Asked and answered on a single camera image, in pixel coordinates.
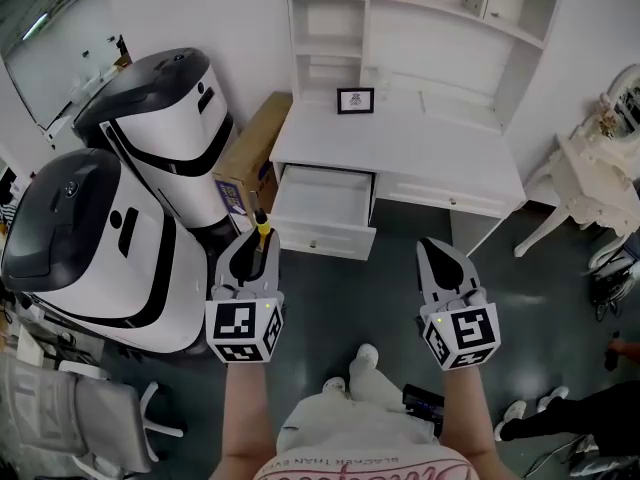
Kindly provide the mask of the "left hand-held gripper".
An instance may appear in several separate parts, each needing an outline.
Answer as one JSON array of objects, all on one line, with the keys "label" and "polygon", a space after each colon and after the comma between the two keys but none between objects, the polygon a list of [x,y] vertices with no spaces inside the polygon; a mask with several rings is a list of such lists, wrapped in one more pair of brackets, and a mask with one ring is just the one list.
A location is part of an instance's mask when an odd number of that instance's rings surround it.
[{"label": "left hand-held gripper", "polygon": [[[212,300],[205,304],[205,337],[225,364],[268,363],[284,327],[280,238],[276,230],[269,232],[259,265],[260,238],[257,228],[241,234],[216,263]],[[240,288],[247,282],[251,287]]]}]

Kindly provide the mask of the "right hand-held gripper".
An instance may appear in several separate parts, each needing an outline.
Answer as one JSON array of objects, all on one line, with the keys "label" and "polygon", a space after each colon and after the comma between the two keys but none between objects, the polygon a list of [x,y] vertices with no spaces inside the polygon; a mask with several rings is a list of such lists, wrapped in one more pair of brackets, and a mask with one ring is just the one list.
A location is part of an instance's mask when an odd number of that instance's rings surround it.
[{"label": "right hand-held gripper", "polygon": [[449,302],[429,314],[421,309],[422,338],[439,367],[449,371],[485,363],[500,347],[501,335],[496,305],[476,290],[480,279],[474,264],[450,244],[430,237],[418,241],[416,259],[425,304],[438,308]]}]

